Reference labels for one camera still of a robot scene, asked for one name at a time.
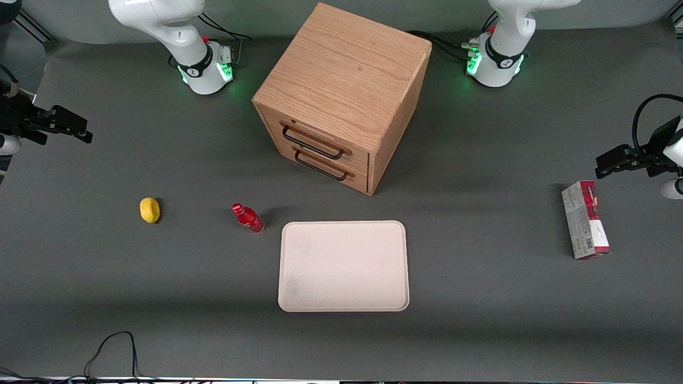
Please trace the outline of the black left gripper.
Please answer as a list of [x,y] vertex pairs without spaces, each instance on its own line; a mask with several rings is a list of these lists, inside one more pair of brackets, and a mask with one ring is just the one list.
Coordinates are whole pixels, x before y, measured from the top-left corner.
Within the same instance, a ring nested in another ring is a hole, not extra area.
[[673,118],[656,128],[643,146],[638,141],[638,120],[635,119],[632,142],[634,149],[627,144],[618,145],[595,159],[598,180],[613,173],[641,169],[645,169],[649,177],[667,172],[681,175],[681,118]]

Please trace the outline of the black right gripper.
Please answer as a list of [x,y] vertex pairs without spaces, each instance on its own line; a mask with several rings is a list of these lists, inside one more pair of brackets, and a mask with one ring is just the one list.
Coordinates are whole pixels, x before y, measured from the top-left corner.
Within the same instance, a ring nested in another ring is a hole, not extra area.
[[54,105],[48,109],[34,104],[33,95],[2,96],[2,134],[24,138],[38,145],[46,145],[51,119],[54,126],[68,132],[73,138],[90,144],[93,134],[87,131],[88,120],[70,110]]

